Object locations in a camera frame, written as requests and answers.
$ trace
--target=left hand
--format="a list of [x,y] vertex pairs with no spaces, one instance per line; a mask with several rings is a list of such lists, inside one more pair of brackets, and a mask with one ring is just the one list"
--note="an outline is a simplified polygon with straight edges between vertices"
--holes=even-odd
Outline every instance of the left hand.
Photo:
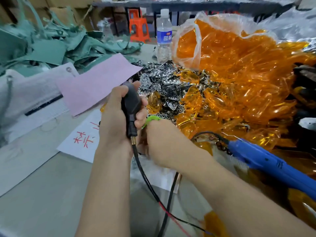
[[[140,82],[133,83],[135,89],[140,87]],[[124,112],[121,109],[121,100],[128,92],[128,87],[125,85],[118,86],[112,89],[109,97],[109,101],[105,106],[105,110],[102,114],[99,135],[100,141],[97,151],[102,152],[116,152],[119,155],[128,154],[129,158],[132,158],[133,151],[130,140],[126,137],[126,118]],[[138,131],[144,126],[146,117],[148,114],[145,106],[148,101],[145,97],[142,97],[142,108],[136,114],[135,126]]]

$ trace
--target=black handheld tool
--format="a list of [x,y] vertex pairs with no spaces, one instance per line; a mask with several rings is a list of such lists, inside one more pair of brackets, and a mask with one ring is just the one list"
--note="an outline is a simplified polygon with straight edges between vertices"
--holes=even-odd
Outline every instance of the black handheld tool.
[[122,98],[121,105],[126,117],[126,135],[128,138],[131,138],[137,136],[137,129],[134,122],[136,120],[136,113],[142,108],[142,100],[132,83],[126,81],[123,85],[128,87],[128,93]]

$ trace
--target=right hand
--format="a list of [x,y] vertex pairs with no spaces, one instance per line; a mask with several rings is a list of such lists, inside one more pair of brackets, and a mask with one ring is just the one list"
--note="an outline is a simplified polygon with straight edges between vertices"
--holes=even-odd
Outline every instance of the right hand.
[[143,130],[139,151],[162,167],[178,170],[199,148],[169,120],[152,120]]

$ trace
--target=pink paper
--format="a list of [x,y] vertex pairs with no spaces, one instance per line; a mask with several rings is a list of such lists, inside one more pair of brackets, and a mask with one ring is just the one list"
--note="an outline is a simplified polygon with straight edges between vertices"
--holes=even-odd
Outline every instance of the pink paper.
[[141,67],[132,65],[119,53],[76,78],[58,79],[56,82],[70,113],[76,116],[105,98],[114,87],[140,70]]

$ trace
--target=green rubber band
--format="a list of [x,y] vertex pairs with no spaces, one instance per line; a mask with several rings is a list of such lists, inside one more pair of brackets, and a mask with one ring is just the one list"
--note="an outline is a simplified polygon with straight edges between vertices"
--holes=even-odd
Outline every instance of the green rubber band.
[[145,126],[147,126],[148,123],[151,122],[152,120],[159,121],[159,120],[161,120],[161,118],[158,117],[158,116],[148,116],[147,119],[146,119],[146,122],[145,122],[145,124],[144,124],[144,126],[143,126],[143,128],[144,128]]

